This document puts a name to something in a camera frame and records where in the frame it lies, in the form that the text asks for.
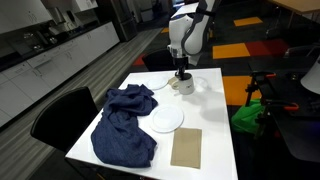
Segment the cabinet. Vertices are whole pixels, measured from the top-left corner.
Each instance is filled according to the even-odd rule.
[[[75,51],[64,51],[59,55],[52,57],[52,62],[56,65],[57,69],[63,74],[64,79],[68,79],[80,70],[79,66],[72,60],[76,58]]]
[[[0,109],[8,116],[15,117],[32,103],[33,101],[11,81],[0,84]]]
[[[2,73],[0,73],[0,84],[4,83],[6,81],[8,81],[8,78],[5,77]]]
[[[3,73],[34,102],[51,90],[41,78],[41,74],[31,68],[27,62],[18,64]]]
[[[98,7],[96,0],[72,0],[72,11],[74,13],[96,7]]]
[[[8,114],[0,110],[0,127],[7,123],[10,119],[11,117]]]
[[[57,87],[65,80],[63,74],[57,69],[47,53],[42,53],[29,59],[28,63],[51,89]]]
[[[76,39],[83,54],[91,62],[119,42],[112,22],[100,26]]]
[[[40,0],[0,0],[0,3],[0,11],[16,29],[52,19]]]
[[[70,54],[71,61],[75,64],[76,68],[78,70],[82,69],[86,65],[88,65],[90,62],[88,61],[88,58],[82,53],[79,46],[74,46],[68,50],[68,53]]]
[[[109,46],[110,48],[113,47],[115,44],[119,43],[119,37],[116,32],[116,29],[114,28],[113,24],[110,22],[106,25],[104,25],[104,28],[106,29],[106,33],[109,36]]]

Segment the black chair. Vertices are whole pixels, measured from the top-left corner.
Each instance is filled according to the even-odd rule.
[[[49,103],[37,116],[30,134],[67,153],[98,112],[89,88],[80,87]],[[67,159],[65,160],[83,176]]]
[[[173,65],[171,53],[168,49],[158,49],[145,54],[142,61],[149,71],[177,70]]]

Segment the green bag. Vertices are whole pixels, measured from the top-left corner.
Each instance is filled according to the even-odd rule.
[[[247,132],[255,134],[258,124],[255,119],[258,114],[264,110],[260,99],[250,100],[249,106],[241,106],[240,109],[231,118],[232,129],[237,132]]]

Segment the dark blue towel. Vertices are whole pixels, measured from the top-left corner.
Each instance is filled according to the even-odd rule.
[[[150,167],[157,143],[138,127],[137,116],[149,115],[157,106],[144,85],[109,89],[102,118],[91,134],[93,149],[104,163],[125,167]]]

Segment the white paper plate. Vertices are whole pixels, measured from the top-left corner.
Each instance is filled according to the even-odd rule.
[[[163,87],[165,87],[168,84],[168,79],[162,77],[162,76],[155,76],[150,78],[146,82],[146,86],[150,90],[158,90]]]
[[[183,122],[182,110],[173,105],[159,105],[150,114],[150,127],[156,132],[174,131]]]

